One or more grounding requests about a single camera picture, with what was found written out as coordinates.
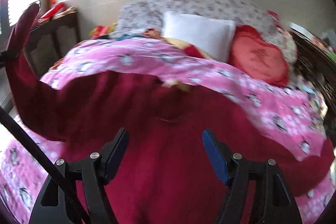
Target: blue gripper pad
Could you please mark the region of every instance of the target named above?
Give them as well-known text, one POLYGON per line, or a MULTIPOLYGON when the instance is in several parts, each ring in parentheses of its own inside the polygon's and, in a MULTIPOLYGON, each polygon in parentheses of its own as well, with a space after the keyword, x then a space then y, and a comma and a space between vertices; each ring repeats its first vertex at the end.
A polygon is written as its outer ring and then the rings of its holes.
POLYGON ((211 138, 209 131, 204 130, 202 134, 203 146, 208 158, 211 162, 211 165, 216 173, 217 178, 224 184, 227 185, 229 182, 229 174, 227 172, 227 162, 222 157, 219 148, 217 147, 214 140, 211 138))

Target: bed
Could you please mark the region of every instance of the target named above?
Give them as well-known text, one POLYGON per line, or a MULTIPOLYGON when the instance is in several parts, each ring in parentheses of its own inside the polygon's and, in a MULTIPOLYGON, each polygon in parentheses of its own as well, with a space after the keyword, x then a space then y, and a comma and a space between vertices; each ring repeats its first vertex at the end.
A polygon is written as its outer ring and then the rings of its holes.
MULTIPOLYGON (((146 29, 160 32, 167 10, 250 25, 265 41, 281 49, 290 67, 296 61, 294 41, 276 27, 266 10, 248 0, 140 0, 121 10, 118 27, 110 34, 110 39, 80 43, 41 81, 54 89, 62 89, 72 79, 113 70, 156 75, 163 82, 174 79, 187 85, 202 85, 239 104, 264 136, 283 145, 298 161, 311 155, 320 156, 326 135, 321 125, 325 115, 324 99, 318 90, 294 74, 287 88, 271 86, 226 63, 190 57, 160 37, 139 35, 146 29), (128 39, 116 41, 124 34, 130 35, 128 39), (251 94, 262 98, 262 107, 257 110, 251 94)), ((32 132, 19 116, 16 121, 52 162, 59 158, 62 142, 48 141, 32 132)), ((1 139, 4 141, 0 145, 0 197, 20 223, 28 223, 47 174, 9 132, 4 130, 1 139)), ((334 191, 328 173, 316 187, 296 197, 305 224, 315 222, 334 191)))

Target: wooden furniture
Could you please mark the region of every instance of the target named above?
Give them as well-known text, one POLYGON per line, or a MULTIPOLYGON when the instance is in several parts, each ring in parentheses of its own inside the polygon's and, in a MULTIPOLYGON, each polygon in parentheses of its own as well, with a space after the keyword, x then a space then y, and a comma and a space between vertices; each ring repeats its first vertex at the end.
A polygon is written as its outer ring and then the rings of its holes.
POLYGON ((291 31, 298 50, 295 68, 320 90, 328 106, 324 127, 336 146, 336 62, 305 36, 291 31))
POLYGON ((39 25, 38 27, 36 27, 30 32, 28 42, 24 48, 24 54, 27 58, 27 61, 31 69, 39 77, 41 76, 41 74, 38 75, 36 66, 34 65, 34 62, 31 56, 31 52, 37 48, 37 45, 43 36, 50 34, 57 56, 58 58, 62 58, 63 56, 60 50, 60 44, 59 44, 58 37, 56 34, 56 30, 61 26, 67 26, 70 29, 74 28, 75 36, 76 36, 76 44, 81 41, 77 12, 71 12, 57 19, 50 20, 49 22, 39 25))

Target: white pillow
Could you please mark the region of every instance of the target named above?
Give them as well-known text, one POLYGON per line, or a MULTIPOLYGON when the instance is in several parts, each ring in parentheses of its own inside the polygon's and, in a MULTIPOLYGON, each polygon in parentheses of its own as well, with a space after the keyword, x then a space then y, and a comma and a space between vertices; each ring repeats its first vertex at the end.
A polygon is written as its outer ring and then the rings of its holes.
POLYGON ((236 30, 232 20, 211 19, 196 15, 164 13, 162 36, 186 41, 226 63, 236 30))

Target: orange fabric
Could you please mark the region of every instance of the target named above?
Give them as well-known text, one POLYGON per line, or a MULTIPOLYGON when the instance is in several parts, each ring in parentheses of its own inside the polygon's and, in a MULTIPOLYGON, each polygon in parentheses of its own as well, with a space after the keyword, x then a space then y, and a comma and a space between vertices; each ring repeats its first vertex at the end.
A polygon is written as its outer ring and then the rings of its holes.
POLYGON ((236 28, 229 64, 270 85, 288 83, 288 66, 281 50, 266 43, 251 26, 236 28))

